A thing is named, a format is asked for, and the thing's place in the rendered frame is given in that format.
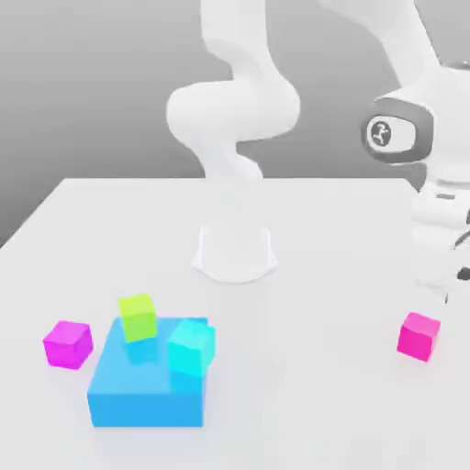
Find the large blue box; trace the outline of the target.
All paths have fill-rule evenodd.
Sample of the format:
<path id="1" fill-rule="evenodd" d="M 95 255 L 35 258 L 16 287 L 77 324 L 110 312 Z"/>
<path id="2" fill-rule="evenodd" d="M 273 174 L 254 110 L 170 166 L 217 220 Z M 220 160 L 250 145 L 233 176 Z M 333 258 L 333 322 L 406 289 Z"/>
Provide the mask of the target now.
<path id="1" fill-rule="evenodd" d="M 206 380 L 169 369 L 166 342 L 182 320 L 157 319 L 157 336 L 125 341 L 114 319 L 87 391 L 94 426 L 201 427 Z"/>

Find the small cyan cube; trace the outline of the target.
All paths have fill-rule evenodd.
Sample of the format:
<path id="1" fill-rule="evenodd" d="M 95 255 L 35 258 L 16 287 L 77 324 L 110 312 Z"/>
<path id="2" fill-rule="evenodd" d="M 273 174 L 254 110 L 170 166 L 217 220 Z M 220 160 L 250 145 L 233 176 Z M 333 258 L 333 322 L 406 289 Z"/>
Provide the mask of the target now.
<path id="1" fill-rule="evenodd" d="M 202 378 L 216 354 L 216 330 L 207 319 L 182 319 L 166 342 L 169 369 Z"/>

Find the small pink cube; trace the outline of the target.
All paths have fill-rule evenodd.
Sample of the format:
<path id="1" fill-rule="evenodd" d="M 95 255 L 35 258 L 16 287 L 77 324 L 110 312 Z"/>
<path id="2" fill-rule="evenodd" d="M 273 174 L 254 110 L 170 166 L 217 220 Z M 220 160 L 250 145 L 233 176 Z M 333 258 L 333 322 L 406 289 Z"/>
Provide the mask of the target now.
<path id="1" fill-rule="evenodd" d="M 401 325 L 397 351 L 427 363 L 435 347 L 441 322 L 417 312 L 409 312 Z"/>

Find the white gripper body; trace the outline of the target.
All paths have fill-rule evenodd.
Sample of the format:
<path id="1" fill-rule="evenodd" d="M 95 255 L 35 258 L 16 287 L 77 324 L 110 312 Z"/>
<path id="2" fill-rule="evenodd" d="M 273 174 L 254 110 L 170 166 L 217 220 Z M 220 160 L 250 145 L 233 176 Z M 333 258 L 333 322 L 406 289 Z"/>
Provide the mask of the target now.
<path id="1" fill-rule="evenodd" d="M 464 234 L 459 229 L 417 223 L 412 229 L 417 286 L 438 297 L 447 297 L 462 267 L 462 247 L 457 242 Z"/>

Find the small lime green cube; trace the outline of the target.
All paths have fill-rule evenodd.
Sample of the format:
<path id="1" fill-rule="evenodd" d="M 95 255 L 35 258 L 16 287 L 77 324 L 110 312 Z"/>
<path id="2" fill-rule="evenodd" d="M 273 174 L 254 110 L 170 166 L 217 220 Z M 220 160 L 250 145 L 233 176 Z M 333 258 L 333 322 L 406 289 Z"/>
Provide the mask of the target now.
<path id="1" fill-rule="evenodd" d="M 118 306 L 126 342 L 157 336 L 156 311 L 148 294 L 122 297 L 118 300 Z"/>

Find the small magenta cube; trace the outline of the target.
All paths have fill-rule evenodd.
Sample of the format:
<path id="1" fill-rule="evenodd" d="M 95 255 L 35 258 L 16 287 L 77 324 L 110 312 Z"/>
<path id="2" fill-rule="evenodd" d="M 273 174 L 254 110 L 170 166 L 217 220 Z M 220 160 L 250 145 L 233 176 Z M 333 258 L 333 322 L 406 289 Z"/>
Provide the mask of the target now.
<path id="1" fill-rule="evenodd" d="M 43 339 L 49 365 L 79 370 L 94 349 L 91 328 L 86 323 L 59 321 Z"/>

